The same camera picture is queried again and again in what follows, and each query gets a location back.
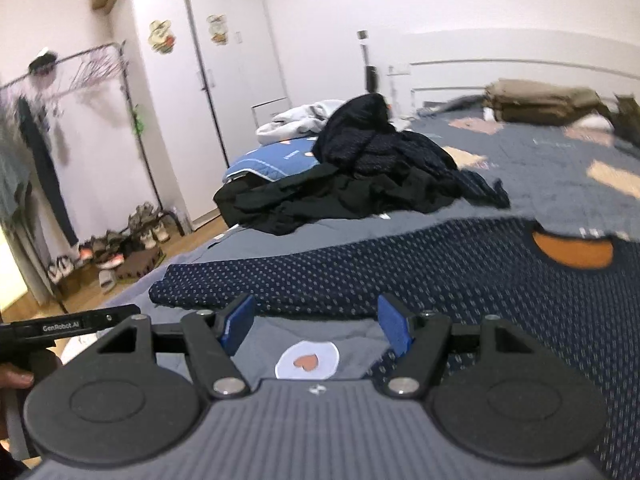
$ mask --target drawer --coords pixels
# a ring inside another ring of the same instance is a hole
[[[252,107],[254,113],[255,127],[260,128],[264,124],[270,123],[271,120],[283,112],[291,108],[288,99],[277,99],[270,103]]]

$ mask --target white hoodie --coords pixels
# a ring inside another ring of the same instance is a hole
[[[344,104],[340,99],[327,99],[312,105],[303,105],[276,115],[268,124],[256,131],[261,145],[273,144],[281,140],[297,139],[316,134],[327,119]]]

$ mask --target finger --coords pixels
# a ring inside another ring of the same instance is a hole
[[[11,363],[0,365],[0,388],[29,388],[33,384],[33,374],[20,370]]]

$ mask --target bed headboard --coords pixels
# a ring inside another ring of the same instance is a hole
[[[480,94],[499,78],[588,86],[604,99],[640,96],[640,46],[558,30],[369,31],[380,92],[395,117],[423,101]]]

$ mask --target white wardrobe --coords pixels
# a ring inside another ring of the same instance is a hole
[[[290,108],[263,0],[118,0],[110,20],[162,205],[198,228],[216,215],[228,164]]]

